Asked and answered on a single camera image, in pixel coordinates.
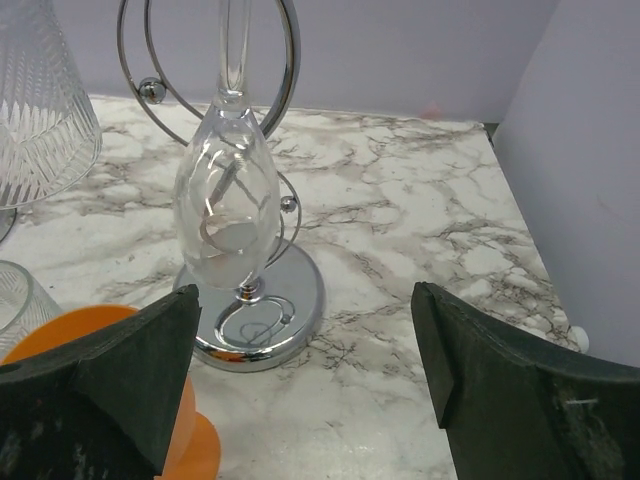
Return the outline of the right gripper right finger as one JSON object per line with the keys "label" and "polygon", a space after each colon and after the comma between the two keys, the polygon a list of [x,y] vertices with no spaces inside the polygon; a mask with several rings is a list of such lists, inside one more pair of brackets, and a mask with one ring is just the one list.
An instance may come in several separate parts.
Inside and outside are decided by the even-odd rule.
{"label": "right gripper right finger", "polygon": [[438,426],[461,479],[635,479],[639,371],[497,320],[440,286],[411,298]]}

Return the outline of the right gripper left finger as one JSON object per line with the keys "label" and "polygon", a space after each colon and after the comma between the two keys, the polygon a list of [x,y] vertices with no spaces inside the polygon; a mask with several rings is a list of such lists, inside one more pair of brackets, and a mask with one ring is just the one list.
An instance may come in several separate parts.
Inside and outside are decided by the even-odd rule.
{"label": "right gripper left finger", "polygon": [[187,285],[87,336],[1,368],[4,479],[162,474],[194,347]]}

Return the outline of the tall clear flute glass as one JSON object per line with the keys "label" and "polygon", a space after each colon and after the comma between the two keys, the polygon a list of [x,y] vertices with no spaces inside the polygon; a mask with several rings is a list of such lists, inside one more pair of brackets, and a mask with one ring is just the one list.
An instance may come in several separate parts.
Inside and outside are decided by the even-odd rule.
{"label": "tall clear flute glass", "polygon": [[181,160],[173,193],[185,264],[201,283],[231,290],[255,280],[280,230],[280,188],[251,108],[246,77],[251,4],[220,4],[214,97]]}

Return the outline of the small clear wine glass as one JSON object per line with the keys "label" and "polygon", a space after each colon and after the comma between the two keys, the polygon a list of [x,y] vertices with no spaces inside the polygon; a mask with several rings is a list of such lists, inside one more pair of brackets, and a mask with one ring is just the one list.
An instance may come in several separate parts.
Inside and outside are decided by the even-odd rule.
{"label": "small clear wine glass", "polygon": [[69,188],[101,147],[101,127],[52,2],[2,2],[2,209]]}

